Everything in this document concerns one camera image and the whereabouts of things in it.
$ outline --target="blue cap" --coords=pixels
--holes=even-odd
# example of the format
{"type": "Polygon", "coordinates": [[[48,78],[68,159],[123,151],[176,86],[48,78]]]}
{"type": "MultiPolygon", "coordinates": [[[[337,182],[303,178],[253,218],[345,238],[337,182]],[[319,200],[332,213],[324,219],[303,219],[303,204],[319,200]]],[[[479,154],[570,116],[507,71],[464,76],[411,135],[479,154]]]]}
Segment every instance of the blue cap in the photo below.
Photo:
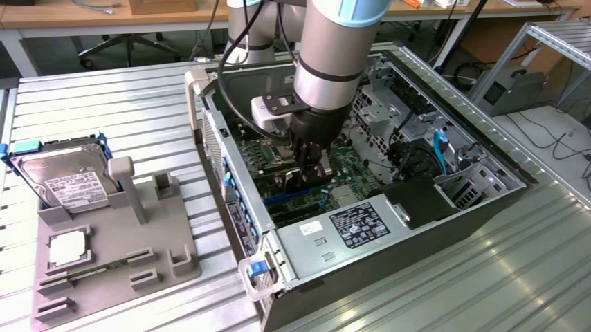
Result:
{"type": "Polygon", "coordinates": [[[391,0],[313,0],[312,2],[317,11],[336,24],[361,28],[380,21],[391,0]]]}
{"type": "Polygon", "coordinates": [[[265,261],[256,261],[248,266],[248,277],[255,277],[268,272],[268,266],[265,261]]]}

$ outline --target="metal frame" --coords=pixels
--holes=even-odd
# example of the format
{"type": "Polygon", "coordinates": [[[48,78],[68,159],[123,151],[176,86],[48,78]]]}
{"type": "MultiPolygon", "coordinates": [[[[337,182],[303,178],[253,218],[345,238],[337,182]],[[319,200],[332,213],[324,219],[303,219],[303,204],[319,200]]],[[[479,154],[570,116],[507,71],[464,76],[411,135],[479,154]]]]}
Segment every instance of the metal frame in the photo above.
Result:
{"type": "MultiPolygon", "coordinates": [[[[574,12],[572,9],[564,9],[558,20],[564,20],[574,12]]],[[[489,17],[528,17],[528,16],[545,16],[547,10],[539,10],[535,12],[508,11],[508,12],[491,12],[481,13],[479,18],[489,17]]],[[[461,28],[465,26],[469,13],[460,13],[451,16],[451,19],[457,19],[456,26],[451,32],[447,44],[443,46],[441,53],[435,62],[435,66],[439,66],[445,58],[451,45],[460,35],[461,28]]],[[[443,14],[416,14],[416,15],[388,15],[383,17],[383,21],[428,21],[447,19],[448,13],[443,14]]],[[[187,30],[204,30],[207,22],[184,22],[184,23],[164,23],[164,24],[135,24],[135,25],[116,25],[116,26],[75,26],[64,28],[16,28],[16,29],[0,29],[0,41],[7,48],[11,59],[19,68],[20,75],[23,77],[39,76],[39,70],[32,60],[32,55],[27,50],[23,40],[25,38],[40,37],[72,37],[84,35],[117,35],[121,33],[153,33],[167,31],[187,31],[187,30]]],[[[227,21],[215,21],[212,29],[221,29],[228,27],[227,21]]]]}
{"type": "Polygon", "coordinates": [[[500,59],[487,77],[469,92],[469,99],[475,104],[477,104],[480,99],[484,97],[484,94],[487,93],[499,72],[504,69],[507,63],[511,61],[515,51],[520,48],[520,45],[528,36],[539,40],[545,46],[551,47],[556,52],[563,54],[587,70],[587,73],[584,73],[570,84],[559,102],[566,99],[568,94],[576,89],[587,78],[588,71],[591,71],[591,22],[555,21],[527,23],[523,25],[523,28],[511,41],[507,50],[500,56],[500,59]]]}

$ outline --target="floor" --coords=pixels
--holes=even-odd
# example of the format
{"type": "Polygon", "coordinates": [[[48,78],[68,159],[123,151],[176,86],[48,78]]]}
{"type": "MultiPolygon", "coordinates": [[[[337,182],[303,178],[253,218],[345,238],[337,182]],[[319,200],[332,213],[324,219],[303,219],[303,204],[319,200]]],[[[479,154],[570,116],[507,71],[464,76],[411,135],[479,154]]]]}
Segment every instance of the floor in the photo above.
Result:
{"type": "MultiPolygon", "coordinates": [[[[376,42],[399,41],[404,44],[412,52],[419,55],[424,60],[433,58],[439,45],[433,45],[436,39],[436,31],[433,25],[429,21],[421,22],[419,29],[415,30],[413,39],[409,39],[413,22],[395,22],[384,23],[379,28],[376,35],[376,42]]],[[[213,42],[212,45],[215,50],[220,52],[225,43],[225,31],[213,31],[213,42]]],[[[145,38],[155,40],[155,34],[144,36],[145,38]]],[[[191,49],[200,35],[193,31],[179,31],[164,33],[163,43],[179,50],[187,59],[191,54],[191,49]]],[[[93,45],[101,43],[103,39],[100,36],[83,36],[80,37],[84,47],[89,48],[93,45]]],[[[25,39],[25,44],[32,52],[35,63],[40,69],[43,75],[55,75],[64,73],[77,73],[84,72],[88,69],[80,66],[80,61],[76,56],[76,50],[69,37],[55,37],[55,38],[33,38],[25,39]]],[[[283,44],[276,43],[276,48],[280,50],[283,44]]],[[[144,66],[149,64],[163,64],[173,61],[173,56],[155,50],[144,45],[136,45],[133,51],[133,65],[144,66]]],[[[208,50],[208,56],[212,56],[212,50],[208,50]]],[[[99,54],[92,55],[89,59],[95,63],[95,70],[124,68],[127,66],[127,57],[124,45],[117,45],[107,50],[101,51],[99,54]]],[[[449,65],[445,69],[444,75],[451,75],[453,73],[455,67],[468,61],[475,61],[475,57],[471,56],[461,49],[455,53],[449,65]]],[[[580,68],[575,66],[571,79],[576,77],[580,72],[580,68]]],[[[4,47],[0,45],[0,80],[19,77],[19,71],[12,64],[11,58],[4,47]]],[[[588,96],[588,91],[591,91],[591,80],[580,86],[578,91],[572,93],[564,104],[563,109],[568,109],[572,116],[578,120],[583,120],[587,114],[591,114],[591,97],[588,96]]],[[[544,91],[537,100],[551,101],[558,99],[562,89],[553,89],[552,91],[544,91]]]]}

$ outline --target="motherboard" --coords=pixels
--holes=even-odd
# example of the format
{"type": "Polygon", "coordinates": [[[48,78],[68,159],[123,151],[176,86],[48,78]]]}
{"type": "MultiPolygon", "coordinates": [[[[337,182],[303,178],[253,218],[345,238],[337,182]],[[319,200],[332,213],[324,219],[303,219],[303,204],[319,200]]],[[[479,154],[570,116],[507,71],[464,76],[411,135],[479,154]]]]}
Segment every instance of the motherboard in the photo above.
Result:
{"type": "Polygon", "coordinates": [[[277,227],[336,210],[367,198],[383,183],[367,168],[368,161],[355,152],[343,135],[331,146],[329,160],[336,175],[331,183],[285,194],[277,175],[297,170],[288,146],[275,146],[260,138],[235,137],[260,197],[277,227]]]}

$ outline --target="white cable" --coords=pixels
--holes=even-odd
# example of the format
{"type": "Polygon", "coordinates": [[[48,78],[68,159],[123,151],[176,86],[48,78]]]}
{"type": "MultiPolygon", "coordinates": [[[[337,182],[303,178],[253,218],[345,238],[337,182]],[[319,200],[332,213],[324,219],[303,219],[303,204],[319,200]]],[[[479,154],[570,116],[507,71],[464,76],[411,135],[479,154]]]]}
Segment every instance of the white cable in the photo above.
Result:
{"type": "Polygon", "coordinates": [[[115,14],[115,12],[111,9],[107,8],[117,8],[123,6],[123,3],[120,2],[115,2],[111,3],[109,5],[89,5],[84,2],[81,2],[80,0],[72,0],[73,4],[85,8],[85,9],[91,9],[91,10],[96,10],[99,12],[104,12],[105,14],[115,14]]]}

